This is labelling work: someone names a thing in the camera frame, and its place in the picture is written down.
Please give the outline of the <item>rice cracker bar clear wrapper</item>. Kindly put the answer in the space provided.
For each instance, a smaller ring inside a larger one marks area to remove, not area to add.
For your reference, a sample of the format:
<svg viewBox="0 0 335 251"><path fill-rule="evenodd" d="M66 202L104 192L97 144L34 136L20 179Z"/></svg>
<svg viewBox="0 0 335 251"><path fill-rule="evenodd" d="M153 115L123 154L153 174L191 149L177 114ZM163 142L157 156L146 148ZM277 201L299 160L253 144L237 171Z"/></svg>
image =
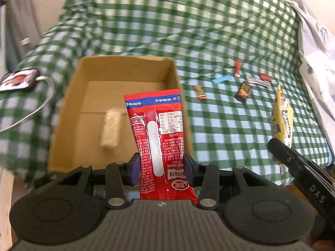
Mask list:
<svg viewBox="0 0 335 251"><path fill-rule="evenodd" d="M101 145L104 148L113 149L118 146L122 115L123 111L119 108L112 108L106 112L101 135Z"/></svg>

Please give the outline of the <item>large red snack packet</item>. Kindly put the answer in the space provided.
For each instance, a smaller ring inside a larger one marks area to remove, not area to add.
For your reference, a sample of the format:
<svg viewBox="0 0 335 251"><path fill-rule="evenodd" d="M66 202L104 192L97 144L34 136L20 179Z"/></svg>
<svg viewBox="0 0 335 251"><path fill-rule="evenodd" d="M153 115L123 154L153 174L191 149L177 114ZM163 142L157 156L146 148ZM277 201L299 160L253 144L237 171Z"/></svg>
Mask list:
<svg viewBox="0 0 335 251"><path fill-rule="evenodd" d="M196 203L196 194L184 174L180 90L126 95L124 102L141 157L140 198Z"/></svg>

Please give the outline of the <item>yellow snack bar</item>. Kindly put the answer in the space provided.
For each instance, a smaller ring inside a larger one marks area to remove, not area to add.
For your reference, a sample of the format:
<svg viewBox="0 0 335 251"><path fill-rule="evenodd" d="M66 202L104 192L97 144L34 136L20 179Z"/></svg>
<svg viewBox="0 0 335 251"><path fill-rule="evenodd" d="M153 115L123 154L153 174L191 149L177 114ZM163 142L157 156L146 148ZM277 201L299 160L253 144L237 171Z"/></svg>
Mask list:
<svg viewBox="0 0 335 251"><path fill-rule="evenodd" d="M279 83L271 112L271 132L273 138L279 139L289 148L292 146L293 123L294 111Z"/></svg>

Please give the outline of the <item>dark brown cracker packet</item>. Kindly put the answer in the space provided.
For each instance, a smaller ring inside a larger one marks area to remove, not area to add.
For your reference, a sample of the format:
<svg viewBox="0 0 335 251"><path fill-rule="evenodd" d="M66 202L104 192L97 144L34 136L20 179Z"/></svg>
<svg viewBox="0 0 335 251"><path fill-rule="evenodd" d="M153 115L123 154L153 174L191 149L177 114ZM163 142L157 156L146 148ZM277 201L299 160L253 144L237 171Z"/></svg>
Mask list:
<svg viewBox="0 0 335 251"><path fill-rule="evenodd" d="M252 91L252 87L250 84L248 84L247 82L243 82L238 91L235 94L235 99L237 99L239 102L246 104L246 101L248 99L248 97L250 96Z"/></svg>

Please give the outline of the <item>blue stick sachet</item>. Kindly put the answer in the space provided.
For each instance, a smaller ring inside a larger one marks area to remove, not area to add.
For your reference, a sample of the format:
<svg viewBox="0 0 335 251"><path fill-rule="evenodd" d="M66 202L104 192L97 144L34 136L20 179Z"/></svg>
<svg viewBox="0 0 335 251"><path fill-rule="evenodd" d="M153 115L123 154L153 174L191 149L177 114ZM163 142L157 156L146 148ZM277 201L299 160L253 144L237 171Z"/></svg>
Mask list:
<svg viewBox="0 0 335 251"><path fill-rule="evenodd" d="M232 79L233 79L233 77L231 75L224 75L222 77L212 79L212 82L215 83L215 84L219 84L219 83L222 83L222 82L230 81Z"/></svg>

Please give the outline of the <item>silver stick sachet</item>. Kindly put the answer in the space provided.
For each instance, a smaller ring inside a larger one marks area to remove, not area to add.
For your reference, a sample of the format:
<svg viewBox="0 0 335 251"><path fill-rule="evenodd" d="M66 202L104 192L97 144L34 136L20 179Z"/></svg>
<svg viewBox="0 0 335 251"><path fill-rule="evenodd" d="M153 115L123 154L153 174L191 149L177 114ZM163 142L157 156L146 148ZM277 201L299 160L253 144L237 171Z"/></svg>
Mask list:
<svg viewBox="0 0 335 251"><path fill-rule="evenodd" d="M261 79L252 78L252 77L246 77L246 81L250 85L258 85L258 86L262 86L262 87L266 87L268 89L271 89L271 84L268 81L262 81Z"/></svg>

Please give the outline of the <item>red stick sachet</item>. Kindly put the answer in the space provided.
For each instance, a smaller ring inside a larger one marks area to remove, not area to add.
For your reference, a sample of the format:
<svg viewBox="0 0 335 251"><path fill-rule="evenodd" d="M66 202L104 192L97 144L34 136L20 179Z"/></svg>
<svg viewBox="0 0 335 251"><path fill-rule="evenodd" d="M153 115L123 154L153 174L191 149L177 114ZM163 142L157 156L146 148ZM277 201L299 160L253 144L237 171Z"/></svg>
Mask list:
<svg viewBox="0 0 335 251"><path fill-rule="evenodd" d="M235 78L240 78L240 69L241 69L241 61L240 60L236 60L236 63L235 63L235 73L234 73L234 77Z"/></svg>

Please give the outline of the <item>small red square packet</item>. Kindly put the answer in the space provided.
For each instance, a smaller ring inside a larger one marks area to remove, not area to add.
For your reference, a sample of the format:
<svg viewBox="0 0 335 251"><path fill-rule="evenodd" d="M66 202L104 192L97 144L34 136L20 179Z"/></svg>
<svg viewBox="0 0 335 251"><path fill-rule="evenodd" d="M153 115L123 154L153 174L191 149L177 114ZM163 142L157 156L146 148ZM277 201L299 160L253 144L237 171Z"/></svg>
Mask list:
<svg viewBox="0 0 335 251"><path fill-rule="evenodd" d="M266 81L266 82L271 82L271 78L268 74L265 74L265 73L258 73L259 75L259 78L262 80L262 81Z"/></svg>

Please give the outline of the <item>cardboard box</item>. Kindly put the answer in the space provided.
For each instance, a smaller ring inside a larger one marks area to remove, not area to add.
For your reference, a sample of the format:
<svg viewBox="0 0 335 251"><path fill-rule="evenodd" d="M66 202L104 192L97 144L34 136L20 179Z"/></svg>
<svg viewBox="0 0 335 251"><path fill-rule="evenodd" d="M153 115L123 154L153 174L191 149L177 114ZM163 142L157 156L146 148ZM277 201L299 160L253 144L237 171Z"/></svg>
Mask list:
<svg viewBox="0 0 335 251"><path fill-rule="evenodd" d="M104 169L137 152L125 95L180 89L175 61L153 56L80 59L53 131L47 170Z"/></svg>

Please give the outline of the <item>green checkered sofa cover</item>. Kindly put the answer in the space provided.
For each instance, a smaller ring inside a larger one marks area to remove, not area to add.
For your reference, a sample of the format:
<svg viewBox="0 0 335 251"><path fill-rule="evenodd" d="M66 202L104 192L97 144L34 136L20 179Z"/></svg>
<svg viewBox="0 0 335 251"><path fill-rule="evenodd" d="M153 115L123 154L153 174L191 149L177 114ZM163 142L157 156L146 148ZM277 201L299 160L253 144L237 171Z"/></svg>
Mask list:
<svg viewBox="0 0 335 251"><path fill-rule="evenodd" d="M1 166L32 182L46 171L51 132L69 80L85 56L162 56L175 60L187 103L194 158L221 169L244 165L287 184L267 152L275 89L253 87L246 104L234 96L238 79L215 84L235 61L243 76L269 74L294 111L292 146L321 167L332 151L299 72L299 17L283 0L66 0L58 23L18 64L54 82L1 94ZM193 88L206 94L199 100Z"/></svg>

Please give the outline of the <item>black smartphone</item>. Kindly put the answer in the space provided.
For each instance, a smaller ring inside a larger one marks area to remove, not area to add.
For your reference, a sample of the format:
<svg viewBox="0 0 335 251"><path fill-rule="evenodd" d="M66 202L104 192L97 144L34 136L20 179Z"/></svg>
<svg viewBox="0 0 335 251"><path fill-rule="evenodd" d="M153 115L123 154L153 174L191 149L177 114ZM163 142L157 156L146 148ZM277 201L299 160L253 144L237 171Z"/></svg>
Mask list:
<svg viewBox="0 0 335 251"><path fill-rule="evenodd" d="M6 73L1 78L0 92L30 89L35 85L39 75L40 70L36 68Z"/></svg>

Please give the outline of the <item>white patterned cloth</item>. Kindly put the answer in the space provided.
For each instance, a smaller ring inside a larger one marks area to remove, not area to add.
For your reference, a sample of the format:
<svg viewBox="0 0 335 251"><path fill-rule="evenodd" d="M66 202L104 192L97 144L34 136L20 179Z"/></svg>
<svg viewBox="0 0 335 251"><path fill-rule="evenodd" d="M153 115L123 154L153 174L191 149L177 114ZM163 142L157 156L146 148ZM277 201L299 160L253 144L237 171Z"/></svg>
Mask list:
<svg viewBox="0 0 335 251"><path fill-rule="evenodd" d="M299 72L314 114L334 150L334 35L322 25L304 0L284 0L299 17Z"/></svg>

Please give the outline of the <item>grey curtain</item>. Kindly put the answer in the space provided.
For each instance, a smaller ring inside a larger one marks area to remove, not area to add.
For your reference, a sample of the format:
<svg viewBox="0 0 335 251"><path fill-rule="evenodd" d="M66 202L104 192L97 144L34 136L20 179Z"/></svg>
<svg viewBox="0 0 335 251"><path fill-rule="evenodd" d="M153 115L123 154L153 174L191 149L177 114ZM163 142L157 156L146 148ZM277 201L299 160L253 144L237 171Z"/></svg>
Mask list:
<svg viewBox="0 0 335 251"><path fill-rule="evenodd" d="M41 29L33 0L4 0L6 58L10 70L39 42Z"/></svg>

